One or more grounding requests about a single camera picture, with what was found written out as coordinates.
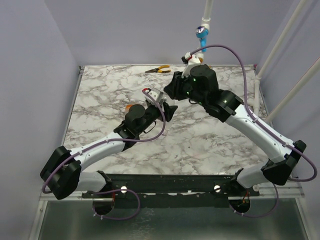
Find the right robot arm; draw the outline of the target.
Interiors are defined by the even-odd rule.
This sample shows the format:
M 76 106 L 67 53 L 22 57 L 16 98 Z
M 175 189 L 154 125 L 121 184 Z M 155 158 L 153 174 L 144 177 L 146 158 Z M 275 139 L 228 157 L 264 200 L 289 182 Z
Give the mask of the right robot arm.
M 260 118 L 252 119 L 240 97 L 219 88 L 216 72 L 206 64 L 193 67 L 188 77 L 176 71 L 164 92 L 172 100 L 189 99 L 201 105 L 206 113 L 240 131 L 267 155 L 266 163 L 236 172 L 230 183 L 230 191 L 236 196 L 261 183 L 285 185 L 301 158 L 297 151 L 306 149 L 303 141 L 283 137 Z

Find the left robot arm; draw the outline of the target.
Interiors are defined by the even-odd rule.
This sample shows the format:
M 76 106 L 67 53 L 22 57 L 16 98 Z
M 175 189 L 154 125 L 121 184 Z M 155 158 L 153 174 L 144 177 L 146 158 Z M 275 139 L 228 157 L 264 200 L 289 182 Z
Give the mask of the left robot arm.
M 171 121 L 176 105 L 164 102 L 160 106 L 148 104 L 132 105 L 124 120 L 106 137 L 79 148 L 57 147 L 40 172 L 43 180 L 42 192 L 54 194 L 57 200 L 68 197 L 79 189 L 83 170 L 108 156 L 121 153 L 136 143 L 143 142 L 140 134 L 156 120 Z

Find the orange label tea bottle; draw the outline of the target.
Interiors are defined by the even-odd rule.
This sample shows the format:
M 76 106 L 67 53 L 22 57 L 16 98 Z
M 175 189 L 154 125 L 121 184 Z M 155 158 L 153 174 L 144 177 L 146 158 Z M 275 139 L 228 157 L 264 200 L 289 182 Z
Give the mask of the orange label tea bottle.
M 125 106 L 125 113 L 128 113 L 130 108 L 133 106 L 133 105 L 136 105 L 137 104 L 137 101 L 135 99 L 130 99 L 129 102 L 126 104 Z

